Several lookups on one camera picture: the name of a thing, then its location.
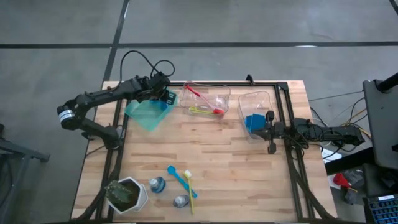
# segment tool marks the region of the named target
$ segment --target teal plastic tray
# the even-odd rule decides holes
[[[147,131],[153,131],[159,123],[172,111],[177,104],[176,97],[173,105],[160,100],[145,100],[141,103],[134,100],[124,112]]]

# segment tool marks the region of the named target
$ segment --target succulent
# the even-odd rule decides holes
[[[112,180],[108,186],[105,187],[106,198],[112,204],[127,204],[131,203],[134,192],[126,186],[123,186],[117,180]]]

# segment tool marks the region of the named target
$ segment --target concrete floor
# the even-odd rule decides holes
[[[0,44],[111,43],[122,4],[0,0]],[[397,22],[387,0],[131,0],[120,42],[397,41]],[[84,91],[99,90],[109,51],[0,49],[0,123],[6,125],[6,138],[51,154],[47,164],[33,162],[29,168],[15,223],[68,220],[87,141],[78,131],[60,127],[56,107]],[[125,51],[116,52],[111,80],[118,79]],[[258,80],[302,79],[309,99],[362,90],[363,80],[398,71],[398,47],[142,51],[154,62],[171,60],[176,66],[172,80],[242,80],[248,73]],[[137,55],[127,61],[124,79],[149,74]],[[166,73],[169,68],[161,69]],[[349,110],[332,119],[362,96],[312,101],[311,106],[325,122],[338,125]],[[365,119],[359,124],[369,130]],[[364,220],[361,206],[333,195],[339,217]]]

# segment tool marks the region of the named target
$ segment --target transparent container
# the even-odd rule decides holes
[[[214,113],[214,108],[212,108],[202,97],[199,97],[190,91],[187,86],[190,86],[193,91],[199,93],[202,97],[205,97],[209,103],[217,109],[222,110],[223,113]],[[230,96],[231,89],[228,86],[202,85],[187,81],[184,83],[183,90],[181,91],[180,106],[185,108],[184,113],[192,116],[221,119],[228,111]]]
[[[126,106],[124,112],[145,130],[153,131],[175,108],[177,101],[177,96],[173,105],[168,105],[160,100],[144,100],[141,103],[133,100]]]
[[[266,91],[258,91],[239,96],[238,114],[241,118],[246,138],[250,143],[264,142],[264,139],[253,134],[253,130],[266,125],[266,113],[272,109],[271,98]]]

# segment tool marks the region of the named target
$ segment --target blue block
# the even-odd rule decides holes
[[[253,114],[253,119],[251,121],[251,132],[255,130],[264,129],[266,126],[266,117],[259,114]]]
[[[256,130],[264,129],[266,123],[266,117],[260,114],[247,116],[244,120],[244,124],[249,133],[252,133]]]

